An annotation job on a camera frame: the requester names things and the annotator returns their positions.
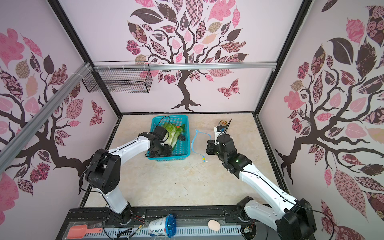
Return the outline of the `pink plastic scoop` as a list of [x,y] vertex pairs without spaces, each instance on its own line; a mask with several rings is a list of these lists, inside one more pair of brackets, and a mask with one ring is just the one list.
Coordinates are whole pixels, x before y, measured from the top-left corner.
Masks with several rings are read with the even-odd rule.
[[77,225],[69,229],[67,239],[82,239],[86,234],[99,234],[103,228],[89,229],[87,225]]

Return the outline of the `aluminium rail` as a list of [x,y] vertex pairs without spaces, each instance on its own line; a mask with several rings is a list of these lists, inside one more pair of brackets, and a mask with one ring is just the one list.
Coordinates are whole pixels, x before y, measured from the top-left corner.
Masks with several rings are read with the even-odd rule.
[[173,70],[213,70],[213,69],[275,69],[276,62],[240,62],[240,63],[197,63],[197,64],[143,64],[143,65],[96,65],[93,69],[101,70],[147,70],[147,71],[173,71]]
[[1,152],[1,173],[3,173],[10,163],[17,157],[19,152],[38,132],[40,127],[54,113],[55,109],[62,103],[67,95],[75,88],[75,86],[91,72],[90,63],[81,65],[63,84],[63,86],[54,94],[49,101],[44,104],[40,111],[22,128],[9,144]]

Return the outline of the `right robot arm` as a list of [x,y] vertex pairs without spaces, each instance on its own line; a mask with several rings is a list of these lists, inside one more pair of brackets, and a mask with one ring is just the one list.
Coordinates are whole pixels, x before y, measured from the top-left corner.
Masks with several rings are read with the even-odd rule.
[[313,239],[317,226],[311,204],[305,199],[297,200],[270,181],[248,157],[237,152],[228,134],[208,140],[206,153],[217,156],[229,173],[251,186],[268,203],[265,206],[250,200],[241,205],[249,219],[275,230],[282,240]]

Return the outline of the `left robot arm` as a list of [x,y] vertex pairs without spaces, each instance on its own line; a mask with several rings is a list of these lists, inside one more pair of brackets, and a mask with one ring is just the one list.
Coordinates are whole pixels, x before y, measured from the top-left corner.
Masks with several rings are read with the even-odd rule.
[[136,155],[144,152],[155,157],[167,157],[172,152],[172,146],[165,142],[170,134],[163,127],[156,127],[152,132],[143,132],[127,144],[110,150],[97,150],[89,167],[85,170],[85,180],[96,192],[102,194],[111,214],[119,224],[131,221],[131,205],[119,189],[121,166]]

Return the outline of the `green beverage can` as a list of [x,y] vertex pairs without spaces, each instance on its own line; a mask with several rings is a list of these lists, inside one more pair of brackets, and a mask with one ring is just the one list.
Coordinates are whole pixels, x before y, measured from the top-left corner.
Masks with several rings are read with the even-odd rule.
[[221,127],[226,127],[226,126],[228,125],[228,122],[225,121],[225,120],[221,120],[221,121],[219,122],[219,125],[220,125]]

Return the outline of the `white yogurt cup blue lid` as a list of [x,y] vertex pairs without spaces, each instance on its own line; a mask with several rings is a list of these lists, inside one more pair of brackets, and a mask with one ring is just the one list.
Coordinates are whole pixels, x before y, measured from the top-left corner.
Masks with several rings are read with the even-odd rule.
[[176,217],[173,214],[168,214],[166,217],[151,221],[148,232],[151,237],[174,237],[177,233]]

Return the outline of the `aluminium rail left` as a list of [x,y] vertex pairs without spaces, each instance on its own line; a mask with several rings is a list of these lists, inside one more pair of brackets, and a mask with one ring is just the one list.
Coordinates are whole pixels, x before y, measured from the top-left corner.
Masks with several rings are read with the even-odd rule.
[[44,104],[40,111],[22,128],[9,144],[1,152],[1,173],[3,173],[10,163],[17,157],[19,152],[38,132],[40,127],[54,113],[55,109],[62,103],[67,95],[75,88],[75,86],[91,72],[90,63],[81,65],[63,84],[63,86],[54,94],[49,101]]

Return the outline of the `napa cabbage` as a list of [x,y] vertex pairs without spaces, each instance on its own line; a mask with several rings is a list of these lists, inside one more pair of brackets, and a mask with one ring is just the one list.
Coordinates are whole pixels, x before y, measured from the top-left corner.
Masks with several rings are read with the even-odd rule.
[[166,129],[167,133],[166,133],[164,139],[162,140],[162,142],[165,145],[169,145],[172,147],[172,149],[174,149],[176,144],[177,144],[178,137],[183,131],[183,128],[180,126],[176,126],[174,124],[171,124],[171,123],[169,123],[169,124],[165,123],[163,125],[163,128]]

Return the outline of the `clear zip top bag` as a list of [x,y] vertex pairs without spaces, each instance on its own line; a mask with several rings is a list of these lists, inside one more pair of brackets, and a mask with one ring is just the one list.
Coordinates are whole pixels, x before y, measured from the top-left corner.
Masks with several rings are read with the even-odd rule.
[[217,127],[213,127],[212,132],[196,129],[191,141],[191,153],[199,157],[203,164],[209,162],[209,156],[206,153],[207,146],[211,141],[216,140]]

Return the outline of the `dark avocado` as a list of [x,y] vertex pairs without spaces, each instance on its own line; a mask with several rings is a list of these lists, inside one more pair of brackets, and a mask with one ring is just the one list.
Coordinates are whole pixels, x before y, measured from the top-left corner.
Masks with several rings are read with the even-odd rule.
[[186,140],[186,137],[185,137],[184,135],[180,134],[180,135],[178,136],[178,140],[180,140],[180,141],[185,141],[185,140]]

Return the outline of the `beige egg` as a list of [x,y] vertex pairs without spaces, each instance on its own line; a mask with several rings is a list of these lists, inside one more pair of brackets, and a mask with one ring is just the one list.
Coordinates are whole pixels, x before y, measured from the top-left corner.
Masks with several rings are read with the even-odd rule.
[[214,232],[218,232],[221,229],[221,225],[218,221],[215,220],[209,220],[208,227],[210,230]]

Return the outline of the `aluminium rail back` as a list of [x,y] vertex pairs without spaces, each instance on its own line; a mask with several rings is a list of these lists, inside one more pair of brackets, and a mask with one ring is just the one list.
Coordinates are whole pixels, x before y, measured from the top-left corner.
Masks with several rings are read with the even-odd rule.
[[101,70],[147,70],[147,71],[173,71],[173,70],[213,70],[213,69],[275,69],[276,62],[240,62],[240,63],[197,63],[197,64],[143,64],[143,65],[96,65],[93,69]]

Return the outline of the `teal plastic basket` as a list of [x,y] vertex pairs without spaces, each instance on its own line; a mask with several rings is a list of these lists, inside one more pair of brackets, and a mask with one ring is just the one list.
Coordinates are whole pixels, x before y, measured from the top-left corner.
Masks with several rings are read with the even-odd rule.
[[149,158],[150,160],[155,160],[158,162],[164,161],[176,161],[176,160],[184,160],[191,154],[190,147],[190,128],[189,128],[189,118],[186,115],[170,115],[170,116],[160,116],[152,119],[151,123],[151,131],[155,130],[157,126],[163,126],[165,123],[171,123],[176,126],[181,126],[182,124],[186,124],[187,131],[185,134],[181,133],[186,137],[185,141],[177,141],[177,144],[174,149],[172,149],[172,153],[169,157],[162,158]]

